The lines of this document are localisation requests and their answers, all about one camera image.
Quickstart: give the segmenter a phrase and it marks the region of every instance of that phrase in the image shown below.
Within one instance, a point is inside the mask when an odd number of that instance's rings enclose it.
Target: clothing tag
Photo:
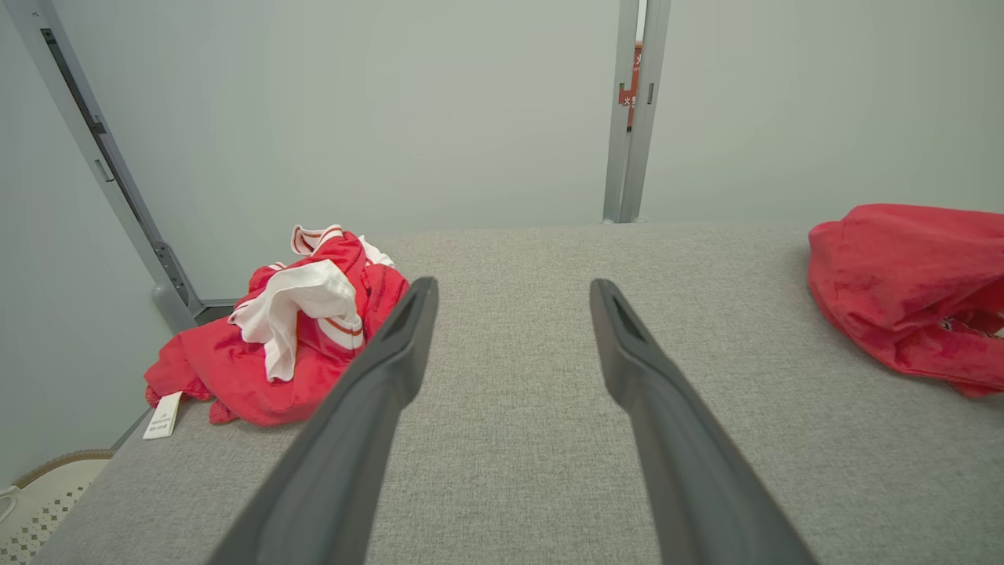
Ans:
[[[175,417],[178,415],[178,403],[182,399],[182,391],[161,397],[154,409],[154,417],[150,418],[150,426],[147,432],[143,433],[144,440],[157,440],[158,438],[168,438],[175,433]]]

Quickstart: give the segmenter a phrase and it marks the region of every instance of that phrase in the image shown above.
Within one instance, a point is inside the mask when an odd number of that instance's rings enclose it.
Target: white fabric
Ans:
[[[387,253],[384,253],[380,249],[378,249],[375,245],[369,244],[369,242],[366,241],[365,235],[359,236],[359,243],[362,243],[362,250],[365,251],[366,258],[369,259],[369,262],[373,264],[386,264],[387,266],[392,266],[392,267],[394,266],[394,260],[392,260]]]
[[[325,335],[341,347],[362,346],[355,288],[333,262],[323,260],[279,270],[261,295],[240,305],[229,319],[241,329],[245,342],[265,345],[265,374],[269,381],[293,378],[296,317],[300,311],[318,320]]]

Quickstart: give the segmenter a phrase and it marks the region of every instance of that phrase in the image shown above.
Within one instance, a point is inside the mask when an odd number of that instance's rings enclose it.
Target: red fabric pile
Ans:
[[[864,351],[966,396],[1004,390],[1004,215],[870,204],[809,244],[812,296]]]
[[[393,267],[367,260],[362,242],[348,231],[310,250],[311,256],[288,267],[277,263],[256,270],[249,294],[238,306],[260,295],[276,272],[330,260],[355,289],[356,313],[368,341],[405,296],[408,281]],[[212,423],[240,417],[273,427],[309,418],[361,348],[341,347],[318,329],[317,320],[303,312],[297,316],[295,377],[289,382],[269,382],[262,344],[245,343],[241,329],[222,319],[182,332],[164,346],[160,360],[146,374],[147,401],[156,406],[162,396],[179,390],[199,400],[216,397]]]

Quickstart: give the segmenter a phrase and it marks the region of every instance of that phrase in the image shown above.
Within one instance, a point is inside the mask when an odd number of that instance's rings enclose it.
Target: gray fabric surface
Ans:
[[[611,278],[824,564],[1000,563],[1004,397],[895,375],[808,294],[804,233],[596,225],[375,241],[440,280],[369,563],[655,563],[587,305]],[[129,440],[34,562],[200,563],[298,427]]]

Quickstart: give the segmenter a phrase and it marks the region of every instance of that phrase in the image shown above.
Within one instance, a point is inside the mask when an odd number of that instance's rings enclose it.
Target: metal frame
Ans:
[[[642,64],[639,68],[638,102],[632,123],[631,147],[628,152],[620,209],[616,221],[639,220],[642,209],[642,189],[649,166],[649,148],[659,100],[663,58],[666,55],[666,34],[670,25],[671,0],[648,0],[645,14],[645,36],[642,40]]]
[[[237,304],[238,299],[206,299],[202,301],[203,310],[207,308],[226,308]]]
[[[649,166],[649,148],[656,118],[666,34],[671,0],[646,2],[642,64],[639,68],[635,118],[628,128],[630,104],[621,103],[621,91],[632,87],[635,42],[638,31],[639,0],[620,0],[617,25],[617,55],[613,69],[613,108],[610,112],[610,144],[606,158],[606,191],[603,194],[603,222],[643,221],[642,189]]]
[[[51,2],[49,0],[4,0],[4,2],[70,134],[73,135],[133,247],[154,279],[152,299],[158,310],[172,332],[178,333],[194,328],[195,314],[203,310],[202,303],[188,284],[188,278],[180,270],[180,266],[178,267],[180,275],[173,275],[168,270],[164,258],[173,253],[164,252],[165,249],[170,251],[170,247],[160,240],[160,234],[150,212],[140,198],[129,170],[124,167],[121,154],[108,132],[107,125],[101,119],[96,100],[83,79],[79,63],[68,48],[68,41],[62,26],[54,17]],[[44,29],[51,30],[51,35],[43,35]],[[59,45],[56,51],[50,47],[50,41]],[[71,73],[71,81],[64,75],[67,69]],[[86,115],[82,113],[85,107],[90,109]],[[156,250],[158,243],[163,244],[160,252]],[[187,300],[183,300],[183,295],[178,292],[179,282],[183,282],[188,291],[185,295]]]
[[[635,70],[635,35],[638,30],[639,0],[620,0],[617,23],[617,54],[613,66],[613,107],[610,110],[610,146],[606,158],[606,191],[603,194],[603,221],[619,221],[624,168],[631,151],[628,116],[631,103],[621,103],[631,90]]]

